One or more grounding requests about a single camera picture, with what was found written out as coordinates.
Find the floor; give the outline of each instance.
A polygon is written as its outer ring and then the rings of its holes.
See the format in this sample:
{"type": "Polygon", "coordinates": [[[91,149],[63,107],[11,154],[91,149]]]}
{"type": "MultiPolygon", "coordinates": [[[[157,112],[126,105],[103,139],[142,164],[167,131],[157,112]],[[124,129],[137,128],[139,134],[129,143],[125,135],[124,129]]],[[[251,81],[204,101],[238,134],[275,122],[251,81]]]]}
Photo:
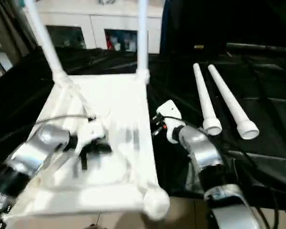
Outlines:
{"type": "MultiPolygon", "coordinates": [[[[140,213],[102,213],[85,216],[31,219],[19,222],[16,229],[84,229],[90,224],[98,224],[101,229],[207,229],[205,219],[207,207],[202,200],[171,198],[167,219],[153,223],[140,213]]],[[[262,209],[270,226],[273,225],[273,210],[262,209]]],[[[279,229],[286,229],[286,212],[279,213],[279,229]]]]}

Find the white pipe cap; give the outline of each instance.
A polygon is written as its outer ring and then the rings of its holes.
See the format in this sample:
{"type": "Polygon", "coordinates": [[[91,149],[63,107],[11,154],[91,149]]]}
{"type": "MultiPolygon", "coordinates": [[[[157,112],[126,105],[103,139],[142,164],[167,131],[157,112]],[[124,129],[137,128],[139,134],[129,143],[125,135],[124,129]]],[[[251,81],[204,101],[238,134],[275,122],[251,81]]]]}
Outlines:
{"type": "Polygon", "coordinates": [[[203,122],[203,127],[209,135],[218,135],[223,130],[218,118],[206,118],[203,122]]]}
{"type": "Polygon", "coordinates": [[[143,202],[145,214],[154,221],[163,219],[170,208],[170,198],[160,187],[147,190],[143,202]]]}
{"type": "Polygon", "coordinates": [[[239,135],[245,140],[256,138],[259,135],[257,126],[250,120],[246,120],[238,124],[237,130],[239,135]]]}

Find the white tube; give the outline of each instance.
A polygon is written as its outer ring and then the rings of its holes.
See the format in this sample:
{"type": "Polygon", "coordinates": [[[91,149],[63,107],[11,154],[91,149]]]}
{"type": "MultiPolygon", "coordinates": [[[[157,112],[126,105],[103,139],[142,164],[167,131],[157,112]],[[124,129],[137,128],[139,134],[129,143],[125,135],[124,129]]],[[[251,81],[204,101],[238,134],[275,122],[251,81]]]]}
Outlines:
{"type": "Polygon", "coordinates": [[[67,74],[61,67],[61,62],[59,61],[57,53],[53,47],[50,35],[41,22],[41,18],[37,12],[34,1],[35,0],[25,0],[25,5],[29,10],[29,16],[31,17],[31,22],[33,23],[34,29],[40,37],[41,47],[52,70],[53,80],[55,77],[64,78],[67,76],[67,74]]]}
{"type": "Polygon", "coordinates": [[[206,130],[210,135],[218,135],[221,133],[222,127],[220,121],[215,115],[199,64],[195,63],[193,65],[193,68],[197,83],[197,90],[199,94],[202,114],[204,116],[204,122],[203,122],[204,130],[206,130]]]}
{"type": "Polygon", "coordinates": [[[258,128],[254,122],[248,118],[215,66],[211,64],[208,66],[208,69],[237,124],[237,130],[240,136],[246,140],[257,137],[259,135],[258,128]]]}
{"type": "Polygon", "coordinates": [[[148,0],[140,0],[138,31],[138,70],[148,69],[147,46],[147,8],[148,0]]]}

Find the black tablecloth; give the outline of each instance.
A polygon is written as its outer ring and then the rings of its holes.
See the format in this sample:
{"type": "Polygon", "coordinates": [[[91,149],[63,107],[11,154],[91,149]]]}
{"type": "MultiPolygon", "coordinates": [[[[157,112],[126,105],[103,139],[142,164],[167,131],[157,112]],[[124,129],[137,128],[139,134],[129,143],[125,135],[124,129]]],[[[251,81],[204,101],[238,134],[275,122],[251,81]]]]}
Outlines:
{"type": "MultiPolygon", "coordinates": [[[[58,49],[68,74],[134,73],[136,54],[102,50],[58,49]]],[[[199,62],[223,132],[215,137],[223,156],[244,189],[249,203],[273,207],[274,193],[280,208],[286,209],[286,59],[253,56],[219,56],[207,60],[199,55],[161,57],[150,55],[150,84],[147,86],[151,116],[156,108],[173,99],[183,118],[194,125],[203,122],[193,73],[199,62]],[[260,130],[254,140],[242,140],[230,112],[207,70],[213,63],[260,130]],[[247,152],[255,162],[253,168],[247,152]]],[[[0,78],[0,138],[34,122],[51,89],[51,72],[40,48],[29,54],[0,78]]],[[[26,129],[0,143],[0,163],[29,134],[26,129]]],[[[171,196],[200,198],[200,191],[184,189],[187,153],[170,144],[165,134],[153,139],[159,184],[171,196]]]]}

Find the cable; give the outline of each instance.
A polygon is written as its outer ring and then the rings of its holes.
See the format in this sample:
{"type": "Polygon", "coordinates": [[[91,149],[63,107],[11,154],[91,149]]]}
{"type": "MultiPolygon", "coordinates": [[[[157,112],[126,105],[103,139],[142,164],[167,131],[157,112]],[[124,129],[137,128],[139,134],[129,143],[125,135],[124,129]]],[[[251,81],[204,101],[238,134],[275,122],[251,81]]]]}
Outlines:
{"type": "Polygon", "coordinates": [[[60,116],[56,116],[56,117],[53,117],[53,118],[47,118],[47,119],[42,119],[42,120],[39,120],[37,122],[34,122],[34,123],[31,123],[31,124],[27,124],[27,125],[24,125],[12,132],[9,132],[8,134],[6,134],[5,136],[1,137],[0,138],[0,143],[1,142],[4,142],[5,140],[7,140],[9,137],[19,133],[19,132],[22,132],[24,130],[26,130],[27,128],[32,128],[36,125],[39,125],[39,124],[42,124],[42,123],[47,123],[49,121],[54,121],[54,120],[59,120],[59,119],[64,119],[64,118],[86,118],[88,120],[93,120],[94,118],[92,117],[89,117],[87,115],[84,115],[84,114],[66,114],[66,115],[60,115],[60,116]]]}
{"type": "MultiPolygon", "coordinates": [[[[200,133],[202,133],[204,136],[206,136],[206,137],[211,141],[209,135],[208,135],[205,131],[199,129],[197,126],[195,126],[194,124],[192,124],[192,123],[190,123],[190,122],[188,122],[188,121],[186,121],[186,120],[184,120],[184,119],[177,118],[177,117],[172,117],[172,116],[163,116],[163,118],[171,118],[171,119],[175,119],[175,120],[184,122],[184,123],[186,123],[187,125],[191,126],[192,128],[197,129],[200,133]]],[[[256,165],[256,163],[252,160],[252,158],[251,158],[246,152],[244,152],[244,151],[242,151],[242,150],[240,150],[240,152],[241,152],[241,153],[245,156],[245,158],[250,162],[251,166],[252,166],[254,169],[258,170],[257,165],[256,165]]],[[[272,196],[273,196],[273,201],[274,201],[274,205],[275,205],[275,209],[274,209],[275,221],[274,221],[274,226],[273,226],[272,228],[273,228],[273,229],[278,229],[278,224],[279,224],[279,208],[278,208],[278,204],[277,204],[277,201],[276,201],[276,197],[275,197],[274,192],[271,190],[271,188],[269,188],[267,185],[265,185],[265,186],[270,190],[270,192],[271,192],[271,194],[272,194],[272,196]]],[[[261,210],[259,207],[256,207],[256,210],[257,210],[258,214],[260,215],[260,217],[262,218],[262,220],[263,220],[263,222],[264,222],[266,228],[267,228],[267,229],[270,229],[269,222],[267,221],[267,219],[266,219],[264,213],[262,212],[262,210],[261,210]]]]}

